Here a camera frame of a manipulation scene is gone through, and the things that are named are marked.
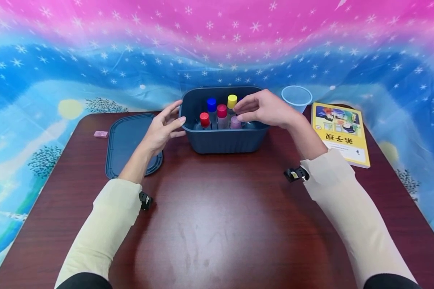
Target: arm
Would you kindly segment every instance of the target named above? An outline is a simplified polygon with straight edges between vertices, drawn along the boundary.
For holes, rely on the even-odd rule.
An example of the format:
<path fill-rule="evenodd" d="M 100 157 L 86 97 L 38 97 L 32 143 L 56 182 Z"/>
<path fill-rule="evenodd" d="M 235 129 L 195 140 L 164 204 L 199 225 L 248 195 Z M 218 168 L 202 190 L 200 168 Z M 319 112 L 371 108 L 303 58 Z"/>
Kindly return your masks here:
<path fill-rule="evenodd" d="M 234 110 L 239 121 L 288 130 L 310 175 L 305 187 L 341 237 L 358 288 L 419 288 L 354 170 L 339 151 L 327 149 L 302 114 L 268 90 L 247 95 Z"/>
<path fill-rule="evenodd" d="M 301 156 L 307 158 L 301 161 L 311 176 L 305 182 L 305 188 L 341 237 L 358 288 L 364 288 L 367 280 L 382 273 L 400 275 L 416 282 L 381 214 L 355 179 L 355 171 L 339 151 L 327 152 L 309 122 L 300 117 L 303 120 L 299 119 L 288 131 Z"/>
<path fill-rule="evenodd" d="M 118 179 L 110 180 L 93 202 L 93 210 L 80 229 L 59 272 L 55 288 L 110 289 L 108 272 L 114 255 L 135 223 L 141 208 L 139 194 L 147 165 L 185 118 L 175 119 L 181 100 L 156 116 Z"/>

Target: book cover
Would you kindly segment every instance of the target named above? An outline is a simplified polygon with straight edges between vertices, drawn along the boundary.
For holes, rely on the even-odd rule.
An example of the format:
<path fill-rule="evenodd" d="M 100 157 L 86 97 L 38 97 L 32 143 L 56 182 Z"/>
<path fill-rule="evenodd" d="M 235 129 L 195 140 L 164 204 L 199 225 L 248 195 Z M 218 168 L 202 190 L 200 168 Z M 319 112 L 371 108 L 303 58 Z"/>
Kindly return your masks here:
<path fill-rule="evenodd" d="M 363 119 L 358 110 L 314 103 L 312 127 L 328 149 L 339 150 L 349 164 L 370 167 Z"/>

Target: yellow bottle cap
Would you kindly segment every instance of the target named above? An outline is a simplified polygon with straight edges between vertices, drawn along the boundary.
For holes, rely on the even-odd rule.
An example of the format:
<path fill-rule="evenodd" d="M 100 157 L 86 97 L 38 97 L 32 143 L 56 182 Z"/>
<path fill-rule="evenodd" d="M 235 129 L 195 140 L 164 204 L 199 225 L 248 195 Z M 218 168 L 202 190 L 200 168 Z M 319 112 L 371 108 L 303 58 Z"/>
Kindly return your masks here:
<path fill-rule="evenodd" d="M 227 107 L 232 110 L 236 106 L 237 102 L 238 102 L 238 97 L 236 97 L 235 94 L 230 94 L 228 96 Z"/>

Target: small bottle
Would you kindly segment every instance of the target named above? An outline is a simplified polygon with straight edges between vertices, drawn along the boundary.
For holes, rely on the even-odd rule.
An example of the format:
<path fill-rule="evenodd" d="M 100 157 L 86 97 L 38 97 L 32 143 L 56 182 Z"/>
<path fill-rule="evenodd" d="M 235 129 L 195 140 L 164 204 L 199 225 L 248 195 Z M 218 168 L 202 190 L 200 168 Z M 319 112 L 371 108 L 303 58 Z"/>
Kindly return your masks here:
<path fill-rule="evenodd" d="M 236 97 L 235 94 L 230 94 L 227 98 L 227 115 L 228 115 L 228 121 L 231 122 L 231 118 L 235 115 L 235 112 L 233 109 L 236 106 L 236 103 L 238 102 L 238 97 Z"/>
<path fill-rule="evenodd" d="M 199 130 L 210 130 L 211 122 L 209 121 L 209 114 L 203 112 L 199 115 Z"/>
<path fill-rule="evenodd" d="M 227 106 L 225 104 L 217 106 L 217 127 L 219 130 L 226 130 L 228 128 Z"/>
<path fill-rule="evenodd" d="M 232 116 L 230 121 L 230 129 L 238 130 L 239 128 L 241 128 L 241 121 L 238 121 L 236 116 Z"/>
<path fill-rule="evenodd" d="M 212 130 L 217 130 L 217 100 L 215 98 L 209 98 L 207 100 L 207 112 L 211 120 Z"/>

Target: red bottle cap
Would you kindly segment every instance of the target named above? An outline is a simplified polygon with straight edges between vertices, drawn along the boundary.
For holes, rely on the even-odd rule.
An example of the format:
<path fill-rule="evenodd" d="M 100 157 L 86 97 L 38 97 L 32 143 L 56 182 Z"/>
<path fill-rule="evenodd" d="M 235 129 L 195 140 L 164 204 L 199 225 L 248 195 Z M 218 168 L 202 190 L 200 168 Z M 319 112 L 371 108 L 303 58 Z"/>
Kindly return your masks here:
<path fill-rule="evenodd" d="M 226 118 L 227 117 L 227 106 L 225 104 L 219 104 L 217 106 L 217 117 Z"/>
<path fill-rule="evenodd" d="M 201 121 L 201 126 L 203 128 L 207 128 L 209 125 L 211 125 L 211 122 L 209 121 L 209 114 L 207 112 L 203 112 L 199 115 L 199 121 Z"/>

